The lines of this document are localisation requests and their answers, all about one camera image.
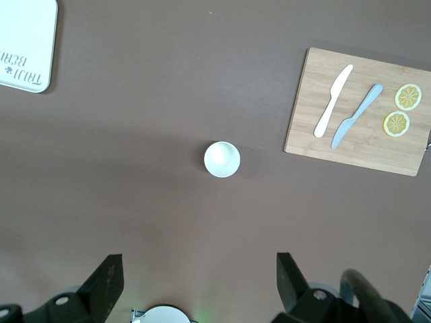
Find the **white circular device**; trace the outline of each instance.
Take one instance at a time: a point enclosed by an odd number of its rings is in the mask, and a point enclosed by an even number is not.
[[[173,306],[156,306],[132,323],[190,323],[183,311]]]
[[[208,147],[203,158],[208,172],[215,177],[229,177],[240,166],[240,153],[235,146],[225,141],[218,141]]]

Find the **lemon slice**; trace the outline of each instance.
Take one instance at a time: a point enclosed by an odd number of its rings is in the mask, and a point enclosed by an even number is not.
[[[418,106],[422,92],[416,84],[405,84],[395,94],[395,104],[403,111],[413,110]]]
[[[410,119],[406,113],[395,111],[385,118],[383,128],[391,137],[399,137],[405,134],[410,126]]]

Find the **knife handle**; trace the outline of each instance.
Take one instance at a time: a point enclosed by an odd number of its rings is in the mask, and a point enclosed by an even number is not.
[[[383,84],[376,83],[372,86],[371,90],[368,92],[368,94],[365,96],[365,98],[362,100],[362,103],[360,104],[359,108],[355,111],[354,115],[352,116],[352,119],[358,118],[365,109],[378,97],[380,93],[383,91]]]
[[[335,103],[337,98],[331,98],[329,100],[328,106],[326,107],[324,113],[322,114],[321,119],[317,123],[316,128],[314,129],[314,136],[317,138],[321,138],[325,133],[326,127],[329,123],[329,118],[331,118],[332,110],[334,110]]]

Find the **knife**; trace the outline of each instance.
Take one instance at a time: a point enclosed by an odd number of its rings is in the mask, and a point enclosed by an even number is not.
[[[353,65],[349,64],[345,69],[337,76],[334,84],[331,87],[331,99],[322,114],[321,119],[317,123],[316,129],[314,130],[314,136],[320,138],[325,133],[326,127],[328,126],[329,118],[331,117],[332,110],[334,109],[335,103],[343,89],[344,83],[352,72]]]
[[[378,97],[383,91],[383,85],[380,83],[374,84],[365,98],[362,100],[359,108],[355,111],[351,118],[345,119],[337,129],[334,139],[332,140],[331,148],[337,148],[339,142],[343,139],[344,135],[349,131],[350,127],[355,123],[359,116],[369,107],[369,105]]]

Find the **wooden cutting board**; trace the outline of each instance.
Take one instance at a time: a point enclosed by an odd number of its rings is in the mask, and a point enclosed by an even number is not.
[[[323,137],[313,135],[325,110],[329,90],[339,73],[349,64],[354,68],[335,104]],[[382,83],[384,90],[354,123],[336,149],[333,136],[341,122],[352,116],[370,88]],[[405,111],[409,130],[400,137],[390,137],[383,121],[394,111],[395,94],[408,83],[422,91],[419,105]],[[373,61],[328,50],[310,48],[304,68],[284,151],[343,164],[415,176],[431,130],[431,72]]]

